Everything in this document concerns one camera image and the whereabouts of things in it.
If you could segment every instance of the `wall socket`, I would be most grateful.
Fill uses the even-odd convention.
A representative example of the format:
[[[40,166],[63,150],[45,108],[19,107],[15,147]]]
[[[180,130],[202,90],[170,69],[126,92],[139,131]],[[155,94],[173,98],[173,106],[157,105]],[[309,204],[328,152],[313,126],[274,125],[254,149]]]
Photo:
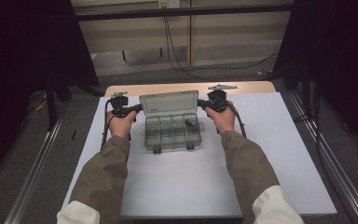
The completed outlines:
[[[180,0],[158,0],[158,8],[178,8]]]

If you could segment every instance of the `open box lid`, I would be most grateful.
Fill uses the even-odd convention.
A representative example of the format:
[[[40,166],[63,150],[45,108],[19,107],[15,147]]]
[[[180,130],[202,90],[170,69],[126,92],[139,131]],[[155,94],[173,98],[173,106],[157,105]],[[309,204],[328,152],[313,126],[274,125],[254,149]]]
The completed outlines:
[[[146,117],[197,112],[199,91],[177,91],[139,96]]]

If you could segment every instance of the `forearm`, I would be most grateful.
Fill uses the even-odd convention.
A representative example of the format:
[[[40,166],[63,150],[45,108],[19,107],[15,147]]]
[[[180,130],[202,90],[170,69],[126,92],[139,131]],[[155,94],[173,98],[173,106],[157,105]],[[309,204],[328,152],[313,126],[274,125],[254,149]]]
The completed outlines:
[[[117,136],[110,138],[103,150],[84,165],[69,205],[85,204],[98,213],[99,223],[118,223],[129,152],[128,140]]]
[[[262,148],[236,132],[222,134],[228,172],[245,223],[302,223],[283,198],[275,172]]]

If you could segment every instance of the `white tabletop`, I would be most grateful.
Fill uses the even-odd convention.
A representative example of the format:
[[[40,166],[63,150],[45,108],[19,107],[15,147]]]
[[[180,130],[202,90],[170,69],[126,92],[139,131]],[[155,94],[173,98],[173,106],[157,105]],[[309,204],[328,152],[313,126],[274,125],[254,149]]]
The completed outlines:
[[[285,196],[297,212],[336,213],[280,94],[230,94],[227,98],[240,112],[248,138],[264,149]],[[101,98],[63,206],[68,204],[82,166],[100,150],[107,99]],[[130,97],[129,105],[135,104],[139,104],[138,97]],[[199,109],[198,116],[205,127],[200,147],[154,155],[145,149],[145,116],[143,112],[138,114],[131,129],[123,217],[241,217],[220,136],[204,111]]]

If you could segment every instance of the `plastic box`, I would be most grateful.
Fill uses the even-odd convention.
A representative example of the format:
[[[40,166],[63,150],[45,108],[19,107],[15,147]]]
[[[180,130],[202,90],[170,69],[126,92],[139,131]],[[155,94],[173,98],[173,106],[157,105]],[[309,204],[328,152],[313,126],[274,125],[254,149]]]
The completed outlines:
[[[142,95],[139,100],[145,112],[145,147],[147,151],[200,146],[197,117],[198,91],[179,91]]]

